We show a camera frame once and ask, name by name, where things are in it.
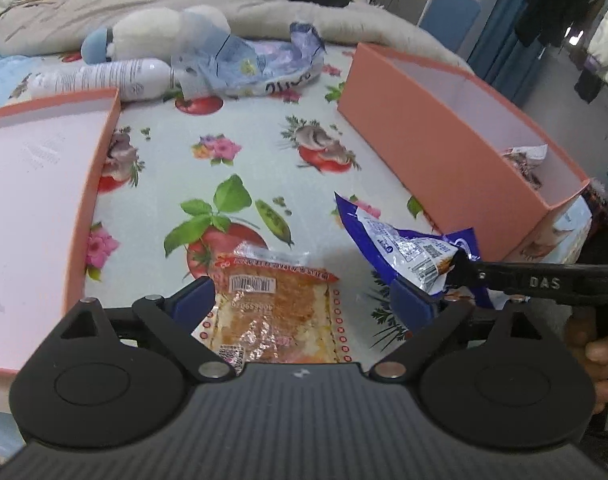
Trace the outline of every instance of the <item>beige blanket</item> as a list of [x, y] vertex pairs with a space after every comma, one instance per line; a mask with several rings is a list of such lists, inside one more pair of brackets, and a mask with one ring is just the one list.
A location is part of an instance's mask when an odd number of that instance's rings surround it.
[[2, 16], [0, 55], [41, 56], [78, 50], [90, 32], [114, 25], [133, 10], [182, 10], [201, 4], [221, 10], [232, 33], [243, 38], [288, 40], [290, 23], [308, 22], [328, 42], [379, 43], [468, 68], [426, 31], [387, 10], [362, 3], [337, 9], [288, 0], [44, 0]]

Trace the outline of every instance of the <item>blue curtain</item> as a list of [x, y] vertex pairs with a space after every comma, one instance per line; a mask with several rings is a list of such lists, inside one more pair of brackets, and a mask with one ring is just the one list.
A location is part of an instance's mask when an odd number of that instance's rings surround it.
[[515, 23], [525, 8], [525, 0], [497, 0], [468, 57], [475, 74], [518, 107], [535, 84], [544, 50], [538, 40], [526, 47], [515, 35]]

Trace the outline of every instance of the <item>plastic bottle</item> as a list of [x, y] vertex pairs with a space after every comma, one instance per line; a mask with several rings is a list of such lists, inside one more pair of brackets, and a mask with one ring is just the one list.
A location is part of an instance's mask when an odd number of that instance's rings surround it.
[[117, 87], [122, 101], [143, 101], [161, 97], [174, 86], [173, 70], [164, 61], [133, 59], [40, 73], [29, 81], [28, 89], [33, 98], [39, 98]]

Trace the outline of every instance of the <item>blue and white snack bag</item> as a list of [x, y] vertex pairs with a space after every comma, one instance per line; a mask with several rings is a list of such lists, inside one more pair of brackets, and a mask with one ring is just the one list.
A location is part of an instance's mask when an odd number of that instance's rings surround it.
[[[361, 253], [389, 285], [398, 276], [431, 296], [444, 291], [453, 256], [463, 249], [472, 260], [479, 248], [472, 228], [448, 235], [429, 235], [396, 229], [380, 222], [352, 202], [335, 194], [337, 209], [346, 231]], [[487, 306], [487, 294], [476, 299]]]

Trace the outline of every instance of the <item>stuffed animal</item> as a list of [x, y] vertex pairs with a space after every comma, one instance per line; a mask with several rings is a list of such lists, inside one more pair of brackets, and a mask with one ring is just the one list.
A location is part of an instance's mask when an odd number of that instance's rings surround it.
[[[201, 5], [190, 7], [184, 12], [204, 16], [217, 28], [230, 34], [226, 16], [215, 7]], [[188, 22], [200, 23], [199, 20]], [[185, 23], [181, 12], [177, 10], [165, 7], [136, 10], [112, 28], [102, 27], [91, 32], [82, 43], [82, 59], [88, 64], [96, 64], [154, 58], [170, 64], [177, 38]], [[191, 31], [191, 34], [199, 35], [199, 30]]]

